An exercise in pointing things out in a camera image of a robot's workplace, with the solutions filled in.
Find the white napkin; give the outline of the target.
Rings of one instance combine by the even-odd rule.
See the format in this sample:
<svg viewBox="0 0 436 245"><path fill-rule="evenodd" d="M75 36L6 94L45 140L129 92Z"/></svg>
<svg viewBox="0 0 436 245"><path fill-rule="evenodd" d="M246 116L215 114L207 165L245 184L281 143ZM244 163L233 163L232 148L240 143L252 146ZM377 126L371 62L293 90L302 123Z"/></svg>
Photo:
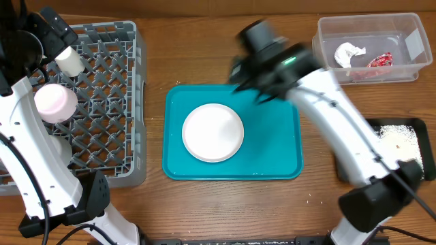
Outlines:
<svg viewBox="0 0 436 245"><path fill-rule="evenodd" d="M334 59L342 68L351 68L351 58L366 54L366 48L359 48L349 42L341 44L334 52Z"/></svg>

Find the large white plate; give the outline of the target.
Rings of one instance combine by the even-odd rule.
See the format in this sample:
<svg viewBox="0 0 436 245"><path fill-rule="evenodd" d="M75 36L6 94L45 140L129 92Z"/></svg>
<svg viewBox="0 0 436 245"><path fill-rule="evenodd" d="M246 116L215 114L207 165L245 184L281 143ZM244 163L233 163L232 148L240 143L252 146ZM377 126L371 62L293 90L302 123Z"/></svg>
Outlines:
<svg viewBox="0 0 436 245"><path fill-rule="evenodd" d="M182 127L182 140L196 159L219 163L233 157L243 144L245 129L240 116L220 103L192 110Z"/></svg>

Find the red snack wrapper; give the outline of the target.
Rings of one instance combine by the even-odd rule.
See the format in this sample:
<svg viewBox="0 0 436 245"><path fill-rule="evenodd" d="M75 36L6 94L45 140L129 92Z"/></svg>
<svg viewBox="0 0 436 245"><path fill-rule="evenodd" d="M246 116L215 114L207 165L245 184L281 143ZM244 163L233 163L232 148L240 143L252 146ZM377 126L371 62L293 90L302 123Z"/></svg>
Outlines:
<svg viewBox="0 0 436 245"><path fill-rule="evenodd" d="M393 57L390 52L386 52L374 58L367 67L375 67L371 71L353 71L350 76L353 80L365 80L374 78L391 72L390 69L382 69L382 67L391 67L393 65Z"/></svg>

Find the cream cup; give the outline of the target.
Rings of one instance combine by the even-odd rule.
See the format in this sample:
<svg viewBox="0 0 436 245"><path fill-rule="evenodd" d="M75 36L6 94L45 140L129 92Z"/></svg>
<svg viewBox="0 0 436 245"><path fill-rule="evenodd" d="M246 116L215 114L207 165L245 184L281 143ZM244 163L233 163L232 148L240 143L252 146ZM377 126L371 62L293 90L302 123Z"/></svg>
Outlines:
<svg viewBox="0 0 436 245"><path fill-rule="evenodd" d="M54 60L67 77L76 77L85 70L80 58L81 56L71 46L68 46Z"/></svg>

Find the grey small saucer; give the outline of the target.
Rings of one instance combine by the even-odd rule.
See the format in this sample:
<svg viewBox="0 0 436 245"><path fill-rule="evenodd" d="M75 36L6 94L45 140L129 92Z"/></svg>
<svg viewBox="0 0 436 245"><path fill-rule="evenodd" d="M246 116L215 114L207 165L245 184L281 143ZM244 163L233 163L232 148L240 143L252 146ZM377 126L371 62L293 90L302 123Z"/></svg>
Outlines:
<svg viewBox="0 0 436 245"><path fill-rule="evenodd" d="M72 158L72 147L69 142L61 136L50 136L56 151L59 153L59 156L64 164L64 166L68 167Z"/></svg>

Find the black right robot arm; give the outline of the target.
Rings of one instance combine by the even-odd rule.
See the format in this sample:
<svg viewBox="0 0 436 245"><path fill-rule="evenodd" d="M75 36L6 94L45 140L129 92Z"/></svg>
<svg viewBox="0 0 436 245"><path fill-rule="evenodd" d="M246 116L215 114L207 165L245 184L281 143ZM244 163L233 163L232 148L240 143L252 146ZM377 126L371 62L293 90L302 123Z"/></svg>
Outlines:
<svg viewBox="0 0 436 245"><path fill-rule="evenodd" d="M229 81L238 91L256 89L267 100L292 102L318 127L354 189L339 198L341 222L331 244L367 244L390 218L416 198L422 169L400 161L380 142L332 72L302 44L245 47Z"/></svg>

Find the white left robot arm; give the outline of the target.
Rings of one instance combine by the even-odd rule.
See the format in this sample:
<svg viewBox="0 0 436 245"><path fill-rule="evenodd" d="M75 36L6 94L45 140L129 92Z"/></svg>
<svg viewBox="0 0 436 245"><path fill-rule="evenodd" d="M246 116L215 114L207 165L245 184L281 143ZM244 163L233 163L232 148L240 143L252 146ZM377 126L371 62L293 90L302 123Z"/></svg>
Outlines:
<svg viewBox="0 0 436 245"><path fill-rule="evenodd" d="M52 8L28 12L1 2L1 162L16 183L26 213L19 225L25 238L59 225L84 230L102 244L148 244L139 226L111 204L101 171L75 176L67 168L71 148L48 134L37 108L31 76L55 62L74 77L84 71L73 49L77 34Z"/></svg>

